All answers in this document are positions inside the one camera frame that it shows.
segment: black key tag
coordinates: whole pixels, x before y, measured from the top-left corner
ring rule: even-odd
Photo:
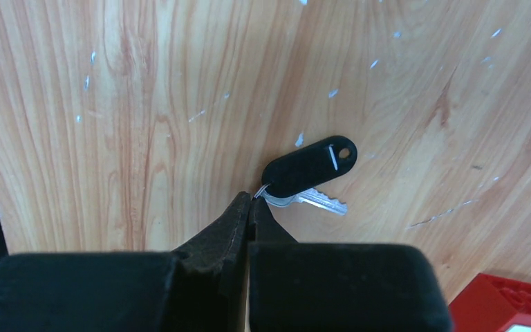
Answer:
[[[349,172],[357,160],[357,147],[346,137],[331,136],[280,157],[265,167],[261,183],[266,192],[286,198]]]

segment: red plastic object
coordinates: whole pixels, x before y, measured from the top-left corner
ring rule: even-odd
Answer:
[[[449,305],[456,332],[531,327],[531,284],[478,274]]]

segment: key ring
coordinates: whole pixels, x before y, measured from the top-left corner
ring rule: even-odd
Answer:
[[[266,183],[265,185],[262,185],[261,188],[255,193],[253,196],[254,199],[261,196],[261,193],[263,193],[264,190],[266,190],[270,186],[270,183]]]

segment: red box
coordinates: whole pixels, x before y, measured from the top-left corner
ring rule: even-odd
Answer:
[[[451,302],[449,310],[457,332],[531,327],[531,284],[480,273]]]

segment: wooden table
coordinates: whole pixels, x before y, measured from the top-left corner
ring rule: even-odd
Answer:
[[[333,134],[349,212],[273,209],[298,240],[531,282],[531,1],[0,1],[10,252],[172,249]]]

